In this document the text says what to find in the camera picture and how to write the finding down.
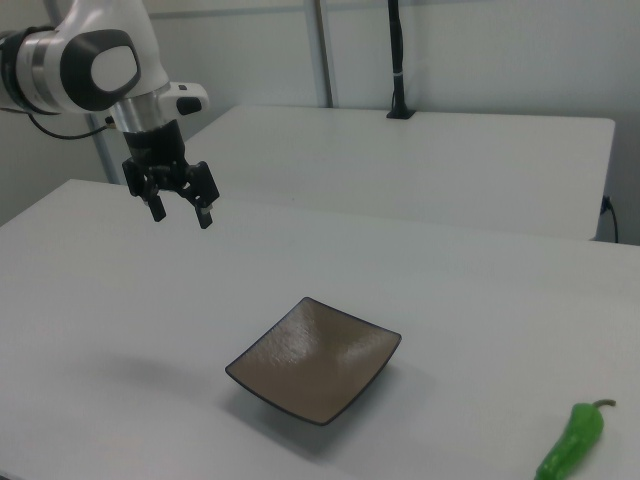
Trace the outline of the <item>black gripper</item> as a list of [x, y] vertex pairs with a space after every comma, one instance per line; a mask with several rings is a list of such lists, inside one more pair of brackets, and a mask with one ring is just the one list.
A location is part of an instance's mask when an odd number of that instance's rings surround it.
[[160, 190], [182, 194], [194, 207], [202, 229], [212, 225], [211, 209], [220, 192], [207, 163], [189, 165], [176, 121], [152, 131], [124, 134], [131, 157], [123, 162], [129, 192], [149, 208], [155, 222], [166, 217]]

